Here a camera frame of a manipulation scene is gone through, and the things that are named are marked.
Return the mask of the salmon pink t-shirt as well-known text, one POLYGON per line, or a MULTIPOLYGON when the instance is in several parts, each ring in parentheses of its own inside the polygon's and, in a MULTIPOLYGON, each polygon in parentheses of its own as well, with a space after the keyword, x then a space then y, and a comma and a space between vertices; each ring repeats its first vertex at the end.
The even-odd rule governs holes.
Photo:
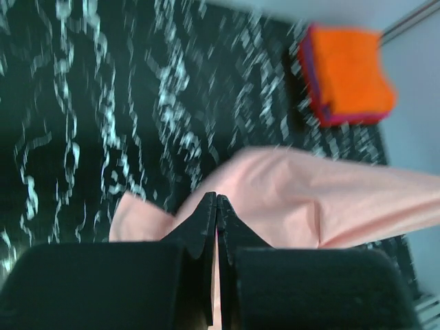
POLYGON ((125 193, 109 240, 162 239, 209 192, 225 195, 245 224, 282 248, 348 248, 439 223, 438 177, 258 147, 217 169, 176 215, 125 193))

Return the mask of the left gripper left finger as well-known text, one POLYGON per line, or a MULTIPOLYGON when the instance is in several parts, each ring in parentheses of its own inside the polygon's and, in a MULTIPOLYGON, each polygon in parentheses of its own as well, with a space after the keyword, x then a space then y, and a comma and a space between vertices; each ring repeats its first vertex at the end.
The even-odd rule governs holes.
POLYGON ((157 241, 37 245, 1 290, 2 329, 207 329, 216 195, 157 241))

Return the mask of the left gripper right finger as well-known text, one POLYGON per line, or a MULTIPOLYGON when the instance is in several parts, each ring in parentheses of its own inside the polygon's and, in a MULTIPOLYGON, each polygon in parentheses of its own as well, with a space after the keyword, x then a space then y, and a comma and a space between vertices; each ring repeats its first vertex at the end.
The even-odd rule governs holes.
POLYGON ((217 198, 224 329, 418 329, 410 292, 383 252, 275 248, 217 198))

